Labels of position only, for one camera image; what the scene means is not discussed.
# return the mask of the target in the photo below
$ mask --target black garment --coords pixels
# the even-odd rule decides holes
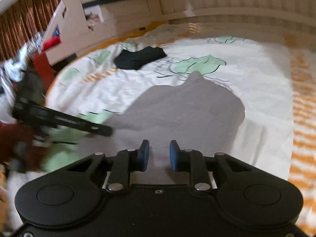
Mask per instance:
[[[152,48],[148,46],[138,52],[123,50],[121,54],[114,59],[114,64],[119,69],[139,70],[145,64],[166,56],[162,48]]]

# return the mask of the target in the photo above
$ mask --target red object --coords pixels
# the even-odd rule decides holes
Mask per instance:
[[[55,74],[47,60],[46,53],[43,52],[41,54],[35,54],[33,56],[33,64],[37,73],[44,82],[45,91],[47,91],[51,83],[54,81]]]
[[[60,44],[61,41],[60,41],[60,37],[52,37],[51,39],[43,42],[43,49],[42,49],[42,52]]]

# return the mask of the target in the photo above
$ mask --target metal screw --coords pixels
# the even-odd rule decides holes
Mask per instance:
[[[124,188],[124,186],[121,183],[111,183],[107,188],[110,191],[120,191]]]
[[[34,237],[34,235],[31,233],[24,233],[23,237]]]
[[[197,191],[207,191],[211,188],[211,186],[208,183],[197,183],[194,188]]]

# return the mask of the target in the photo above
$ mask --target bed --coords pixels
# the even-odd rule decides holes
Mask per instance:
[[[62,0],[44,37],[58,27],[62,42],[46,56],[52,65],[75,61],[57,75],[46,106],[101,123],[124,114],[150,87],[180,86],[199,71],[244,104],[230,155],[296,185],[304,196],[297,225],[313,236],[315,8],[316,0]],[[101,19],[93,29],[89,13]],[[122,50],[147,46],[167,57],[137,71],[113,63]],[[45,170],[79,159],[85,136],[54,130]],[[12,200],[16,189],[9,185]]]

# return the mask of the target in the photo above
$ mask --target mattress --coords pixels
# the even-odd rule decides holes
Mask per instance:
[[[133,52],[147,46],[163,48],[167,57],[138,71],[114,65],[123,49]],[[148,88],[179,86],[199,71],[233,92],[245,107],[230,155],[295,184],[304,196],[297,224],[312,236],[316,234],[313,47],[310,40],[294,35],[221,30],[208,23],[164,24],[67,66],[50,88],[46,106],[101,123],[113,113],[124,113]],[[45,170],[79,159],[76,144],[85,135],[68,128],[52,130],[54,144]]]

